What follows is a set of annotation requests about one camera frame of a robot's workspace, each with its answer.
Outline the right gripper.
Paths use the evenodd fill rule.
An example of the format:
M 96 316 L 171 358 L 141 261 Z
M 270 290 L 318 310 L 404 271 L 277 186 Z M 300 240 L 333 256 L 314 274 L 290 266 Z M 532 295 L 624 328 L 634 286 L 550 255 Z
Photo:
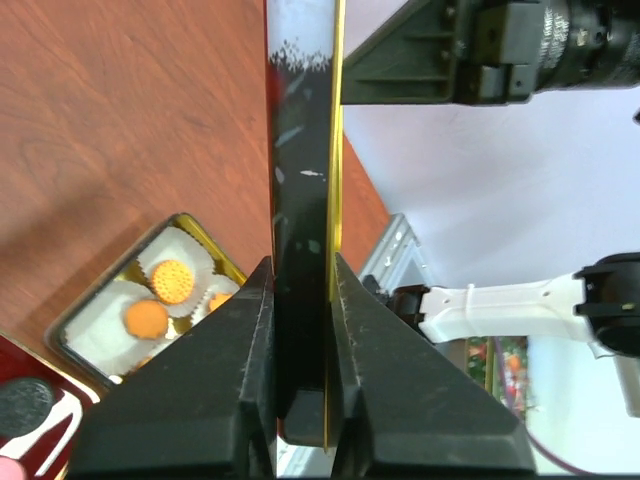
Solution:
M 342 103 L 525 103 L 567 50 L 567 1 L 485 1 L 456 71 L 457 20 L 456 1 L 407 2 L 347 56 Z

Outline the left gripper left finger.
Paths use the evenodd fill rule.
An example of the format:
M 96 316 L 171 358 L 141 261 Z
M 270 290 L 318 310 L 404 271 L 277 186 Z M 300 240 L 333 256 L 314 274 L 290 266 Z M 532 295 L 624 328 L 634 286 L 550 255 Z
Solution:
M 68 477 L 275 477 L 273 306 L 264 258 L 230 300 L 89 410 Z

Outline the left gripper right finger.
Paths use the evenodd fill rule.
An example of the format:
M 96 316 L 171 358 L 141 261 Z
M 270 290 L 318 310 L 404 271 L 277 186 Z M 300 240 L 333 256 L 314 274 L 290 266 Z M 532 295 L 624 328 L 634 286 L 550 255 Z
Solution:
M 335 256 L 335 478 L 533 478 L 524 426 Z

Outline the small flower cookie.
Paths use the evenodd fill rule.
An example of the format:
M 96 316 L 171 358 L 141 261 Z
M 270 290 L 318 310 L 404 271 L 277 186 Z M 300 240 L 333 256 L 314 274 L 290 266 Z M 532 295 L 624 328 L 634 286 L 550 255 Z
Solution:
M 147 356 L 145 358 L 143 358 L 140 362 L 138 362 L 134 368 L 133 368 L 133 372 L 140 370 L 141 368 L 143 368 L 147 363 L 149 363 L 151 360 L 153 359 L 153 357 L 151 356 Z

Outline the dark red tray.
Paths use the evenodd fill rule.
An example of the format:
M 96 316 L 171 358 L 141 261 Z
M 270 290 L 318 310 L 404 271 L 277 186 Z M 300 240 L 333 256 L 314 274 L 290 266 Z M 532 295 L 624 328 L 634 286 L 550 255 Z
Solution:
M 98 394 L 1 335 L 1 477 L 63 479 L 71 444 Z

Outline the large round orange cookie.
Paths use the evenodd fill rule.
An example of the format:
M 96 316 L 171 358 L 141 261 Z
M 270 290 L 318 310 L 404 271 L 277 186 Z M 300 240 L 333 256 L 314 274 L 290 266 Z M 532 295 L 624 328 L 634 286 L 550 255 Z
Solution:
M 195 286 L 192 270 L 179 260 L 165 260 L 153 270 L 151 287 L 159 300 L 168 305 L 186 302 Z

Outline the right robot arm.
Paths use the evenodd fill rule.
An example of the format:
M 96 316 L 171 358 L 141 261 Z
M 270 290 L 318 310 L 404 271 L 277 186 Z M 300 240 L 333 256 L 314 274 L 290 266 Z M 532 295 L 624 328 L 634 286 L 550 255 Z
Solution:
M 639 83 L 635 1 L 410 1 L 343 67 L 346 105 L 502 106 Z M 639 257 L 531 283 L 397 289 L 390 308 L 434 343 L 553 336 L 612 357 L 639 413 Z

